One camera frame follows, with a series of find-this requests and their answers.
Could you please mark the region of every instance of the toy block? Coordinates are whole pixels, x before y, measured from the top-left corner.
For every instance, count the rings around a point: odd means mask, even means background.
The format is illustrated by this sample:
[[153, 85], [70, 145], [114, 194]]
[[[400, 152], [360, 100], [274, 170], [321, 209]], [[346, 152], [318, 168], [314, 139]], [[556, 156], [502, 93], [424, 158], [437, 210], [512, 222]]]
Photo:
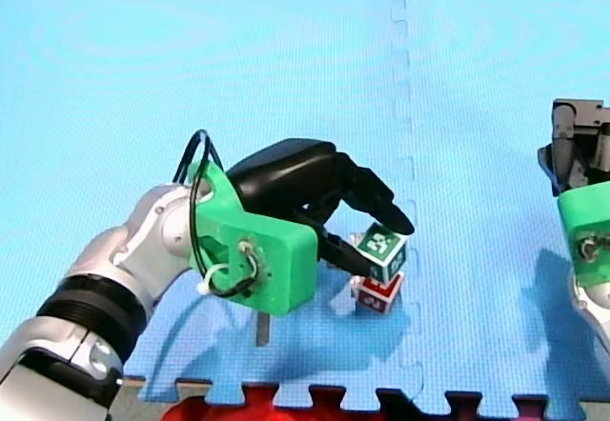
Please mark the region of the toy block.
[[382, 285], [373, 278], [366, 278], [357, 290], [358, 303], [379, 313], [387, 313], [400, 291], [404, 273], [397, 272], [388, 285]]
[[406, 243], [404, 235], [374, 223], [357, 243], [356, 249], [373, 263], [371, 276], [387, 285], [407, 259]]

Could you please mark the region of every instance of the blue floor mat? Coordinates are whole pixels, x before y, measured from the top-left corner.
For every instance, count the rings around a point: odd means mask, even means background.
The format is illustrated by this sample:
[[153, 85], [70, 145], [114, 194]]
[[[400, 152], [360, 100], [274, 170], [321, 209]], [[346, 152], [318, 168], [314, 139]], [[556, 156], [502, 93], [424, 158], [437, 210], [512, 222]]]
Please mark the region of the blue floor mat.
[[[142, 396], [176, 379], [279, 383], [275, 402], [346, 388], [375, 410], [400, 389], [429, 413], [447, 391], [483, 416], [548, 396], [551, 419], [607, 400], [595, 342], [567, 298], [569, 263], [536, 149], [557, 97], [610, 98], [610, 0], [0, 0], [0, 338], [32, 315], [97, 233], [168, 181], [191, 133], [226, 165], [289, 136], [336, 142], [415, 220], [407, 280], [388, 317], [349, 311], [320, 268], [314, 301], [272, 320], [198, 297], [190, 273], [128, 363]], [[330, 227], [361, 230], [339, 210]]]
[[[31, 273], [27, 284], [25, 269], [6, 275], [3, 337], [93, 236], [171, 180], [199, 128], [227, 166], [286, 137], [332, 140], [413, 207], [397, 181], [407, 152], [401, 0], [0, 2], [13, 7], [0, 14], [0, 155], [2, 178], [14, 179], [1, 252]], [[341, 209], [331, 227], [347, 237], [369, 222]], [[213, 380], [216, 403], [242, 402], [245, 381], [281, 383], [285, 406], [310, 405], [311, 384], [344, 386], [354, 410], [377, 410], [377, 388], [421, 390], [408, 346], [414, 299], [388, 317], [348, 314], [346, 276], [322, 267], [315, 301], [274, 320], [271, 344], [255, 350], [253, 313], [199, 297], [195, 283], [189, 274], [167, 293], [128, 363], [147, 379], [147, 400], [174, 400], [177, 378]]]

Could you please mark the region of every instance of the green bracket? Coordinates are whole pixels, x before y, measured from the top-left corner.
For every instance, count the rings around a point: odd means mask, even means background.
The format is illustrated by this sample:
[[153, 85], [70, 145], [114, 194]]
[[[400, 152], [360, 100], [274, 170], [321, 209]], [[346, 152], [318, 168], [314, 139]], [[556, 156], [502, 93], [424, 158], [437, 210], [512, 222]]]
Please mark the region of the green bracket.
[[[189, 167], [189, 178], [198, 164]], [[247, 293], [229, 299], [270, 315], [293, 311], [315, 293], [317, 276], [317, 236], [313, 229], [290, 221], [248, 213], [225, 173], [213, 162], [206, 168], [205, 180], [212, 198], [197, 204], [195, 220], [199, 248], [206, 266], [228, 264], [216, 271], [214, 284], [221, 290], [251, 274], [238, 244], [249, 242], [259, 262], [257, 281]], [[192, 267], [196, 267], [191, 258]]]
[[559, 214], [577, 283], [589, 288], [610, 281], [610, 249], [599, 248], [593, 262], [580, 257], [579, 241], [610, 237], [610, 182], [568, 190], [559, 196]]

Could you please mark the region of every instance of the red cube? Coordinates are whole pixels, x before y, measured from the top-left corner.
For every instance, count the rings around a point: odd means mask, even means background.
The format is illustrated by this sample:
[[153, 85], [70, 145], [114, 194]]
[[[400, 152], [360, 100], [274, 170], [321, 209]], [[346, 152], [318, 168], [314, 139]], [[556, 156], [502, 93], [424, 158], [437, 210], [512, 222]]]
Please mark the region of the red cube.
[[374, 278], [366, 278], [357, 289], [357, 300], [371, 310], [387, 313], [400, 291], [403, 279], [402, 271], [398, 271], [387, 285], [382, 285]]

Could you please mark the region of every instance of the green cube with marker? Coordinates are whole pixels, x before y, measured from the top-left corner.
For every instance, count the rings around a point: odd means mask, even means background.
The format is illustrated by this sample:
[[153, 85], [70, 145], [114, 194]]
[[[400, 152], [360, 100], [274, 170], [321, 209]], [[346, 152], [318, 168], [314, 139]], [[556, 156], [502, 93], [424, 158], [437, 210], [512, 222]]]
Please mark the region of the green cube with marker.
[[407, 237], [404, 235], [374, 223], [356, 248], [372, 262], [371, 277], [387, 285], [407, 260], [406, 243]]

